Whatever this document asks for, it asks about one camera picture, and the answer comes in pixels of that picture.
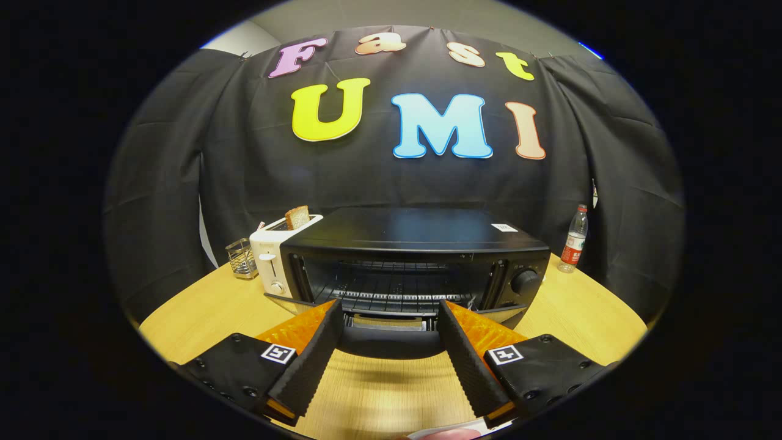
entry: toaster oven knob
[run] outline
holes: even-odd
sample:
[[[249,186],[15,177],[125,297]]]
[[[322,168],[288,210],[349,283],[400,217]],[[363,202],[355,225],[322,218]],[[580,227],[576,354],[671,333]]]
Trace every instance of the toaster oven knob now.
[[[540,287],[540,277],[532,269],[517,273],[511,280],[511,290],[520,296],[534,293],[538,287]]]

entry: table surface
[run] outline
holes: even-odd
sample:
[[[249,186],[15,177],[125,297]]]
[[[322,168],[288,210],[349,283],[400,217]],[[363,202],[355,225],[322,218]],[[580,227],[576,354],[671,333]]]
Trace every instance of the table surface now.
[[[644,322],[578,269],[559,272],[558,262],[552,254],[515,331],[526,337],[553,334],[603,365],[620,360],[645,334]],[[229,334],[255,336],[291,317],[264,296],[259,276],[239,280],[223,265],[161,305],[139,330],[164,359],[185,363]],[[293,430],[324,440],[391,439],[474,419],[446,352],[389,360],[335,350],[307,415]]]

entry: black toaster oven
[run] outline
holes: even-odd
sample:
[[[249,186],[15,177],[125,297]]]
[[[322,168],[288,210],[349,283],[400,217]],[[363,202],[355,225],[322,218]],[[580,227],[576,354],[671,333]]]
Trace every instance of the black toaster oven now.
[[[391,207],[341,208],[279,249],[293,300],[398,319],[432,318],[441,299],[523,312],[551,254],[485,211]]]

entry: yellow letter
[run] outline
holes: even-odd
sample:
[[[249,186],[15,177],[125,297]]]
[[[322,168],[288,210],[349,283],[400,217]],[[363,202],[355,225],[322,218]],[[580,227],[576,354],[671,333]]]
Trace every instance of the yellow letter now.
[[[532,81],[535,79],[535,77],[530,72],[524,71],[524,67],[522,66],[527,65],[525,60],[520,60],[515,54],[510,52],[497,52],[497,56],[505,61],[505,66],[508,68],[508,70],[511,71],[512,74],[521,79],[526,79],[527,81]]]
[[[361,105],[364,101],[364,87],[369,85],[367,78],[352,78],[337,83],[337,88],[345,91],[343,113],[333,122],[320,122],[317,109],[321,104],[321,95],[328,90],[325,84],[300,88],[292,95],[293,134],[310,142],[337,139],[351,131],[361,121]]]

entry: toaster knob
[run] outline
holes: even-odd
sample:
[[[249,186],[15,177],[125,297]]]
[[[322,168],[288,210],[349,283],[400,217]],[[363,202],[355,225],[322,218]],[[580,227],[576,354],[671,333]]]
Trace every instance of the toaster knob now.
[[[540,287],[540,277],[532,269],[517,273],[511,280],[511,290],[519,296],[534,293],[538,287]]]
[[[285,286],[283,286],[282,284],[278,283],[277,281],[274,281],[269,286],[269,290],[271,290],[271,292],[269,292],[270,294],[279,295],[279,294],[282,294],[282,292],[285,292]]]

